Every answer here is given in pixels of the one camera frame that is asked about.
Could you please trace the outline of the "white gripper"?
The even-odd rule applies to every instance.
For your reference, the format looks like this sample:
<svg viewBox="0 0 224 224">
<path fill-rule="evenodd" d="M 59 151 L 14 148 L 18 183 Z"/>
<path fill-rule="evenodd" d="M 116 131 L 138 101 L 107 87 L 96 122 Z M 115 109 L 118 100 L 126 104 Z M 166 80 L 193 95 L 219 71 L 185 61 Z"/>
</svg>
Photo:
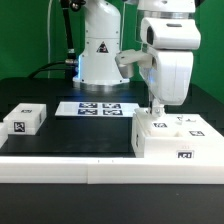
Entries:
<svg viewBox="0 0 224 224">
<path fill-rule="evenodd" d="M 144 17 L 140 25 L 142 44 L 147 46 L 150 68 L 141 68 L 149 87 L 149 108 L 162 117 L 164 105 L 181 105 L 187 95 L 193 68 L 193 50 L 201 35 L 193 19 Z"/>
</svg>

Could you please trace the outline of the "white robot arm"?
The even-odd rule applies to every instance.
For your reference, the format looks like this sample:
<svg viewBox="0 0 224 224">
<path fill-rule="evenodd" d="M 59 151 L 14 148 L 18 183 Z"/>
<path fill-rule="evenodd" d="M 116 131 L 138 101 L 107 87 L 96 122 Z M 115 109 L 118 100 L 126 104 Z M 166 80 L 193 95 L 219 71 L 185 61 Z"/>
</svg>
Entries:
<svg viewBox="0 0 224 224">
<path fill-rule="evenodd" d="M 133 65 L 149 90 L 150 113 L 164 114 L 166 105 L 181 105 L 193 68 L 192 52 L 201 35 L 193 14 L 195 0 L 122 0 L 137 7 L 136 41 L 141 49 L 123 51 L 119 11 L 106 0 L 86 0 L 85 48 L 73 81 L 92 89 L 128 83 Z"/>
</svg>

